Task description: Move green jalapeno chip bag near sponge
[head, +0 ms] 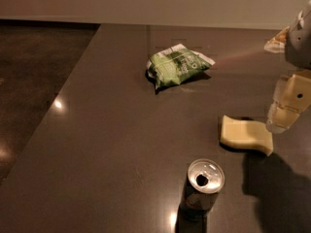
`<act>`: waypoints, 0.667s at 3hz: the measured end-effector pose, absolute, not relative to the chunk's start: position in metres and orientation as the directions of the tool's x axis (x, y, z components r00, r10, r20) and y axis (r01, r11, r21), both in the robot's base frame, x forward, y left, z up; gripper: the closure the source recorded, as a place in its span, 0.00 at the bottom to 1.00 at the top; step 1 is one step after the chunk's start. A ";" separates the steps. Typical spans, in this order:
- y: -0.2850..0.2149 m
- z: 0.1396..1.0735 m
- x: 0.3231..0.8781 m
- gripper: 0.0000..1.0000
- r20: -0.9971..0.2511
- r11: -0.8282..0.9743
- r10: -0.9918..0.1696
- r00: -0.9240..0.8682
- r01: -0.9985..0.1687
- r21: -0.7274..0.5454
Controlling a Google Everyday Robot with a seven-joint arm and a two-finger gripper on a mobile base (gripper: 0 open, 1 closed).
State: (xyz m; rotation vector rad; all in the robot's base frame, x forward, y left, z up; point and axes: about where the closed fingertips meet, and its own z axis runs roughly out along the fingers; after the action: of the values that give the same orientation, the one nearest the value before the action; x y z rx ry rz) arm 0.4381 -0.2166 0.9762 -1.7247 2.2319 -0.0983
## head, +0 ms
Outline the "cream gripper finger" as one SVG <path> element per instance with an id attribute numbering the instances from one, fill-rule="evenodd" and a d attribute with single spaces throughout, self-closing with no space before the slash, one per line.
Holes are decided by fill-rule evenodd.
<path id="1" fill-rule="evenodd" d="M 282 29 L 278 34 L 266 42 L 264 49 L 272 53 L 284 53 L 289 30 L 289 26 Z"/>
<path id="2" fill-rule="evenodd" d="M 281 76 L 273 94 L 266 128 L 280 134 L 288 130 L 311 105 L 311 70 L 297 70 L 290 76 Z"/>

